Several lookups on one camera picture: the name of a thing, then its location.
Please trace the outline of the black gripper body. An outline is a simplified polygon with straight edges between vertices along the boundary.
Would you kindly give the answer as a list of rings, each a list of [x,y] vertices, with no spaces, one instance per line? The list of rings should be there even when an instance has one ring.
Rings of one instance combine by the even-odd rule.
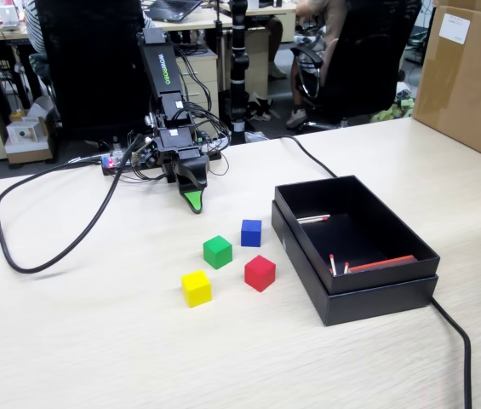
[[[161,129],[153,142],[156,146],[153,157],[157,165],[163,168],[167,181],[176,181],[175,162],[178,159],[207,155],[194,142],[188,128]]]

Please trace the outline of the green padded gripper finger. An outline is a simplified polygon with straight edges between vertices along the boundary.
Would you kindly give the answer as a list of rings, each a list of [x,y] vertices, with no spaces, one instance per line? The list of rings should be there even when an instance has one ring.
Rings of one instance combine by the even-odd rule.
[[[187,202],[193,213],[201,213],[203,210],[203,189],[194,187],[181,187],[180,196]]]

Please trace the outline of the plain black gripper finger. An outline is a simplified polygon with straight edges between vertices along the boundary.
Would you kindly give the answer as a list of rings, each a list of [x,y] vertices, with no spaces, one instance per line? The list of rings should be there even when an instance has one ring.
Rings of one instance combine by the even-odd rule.
[[[203,191],[208,186],[208,171],[209,158],[207,155],[178,159],[175,162],[175,175],[179,191],[181,193]]]

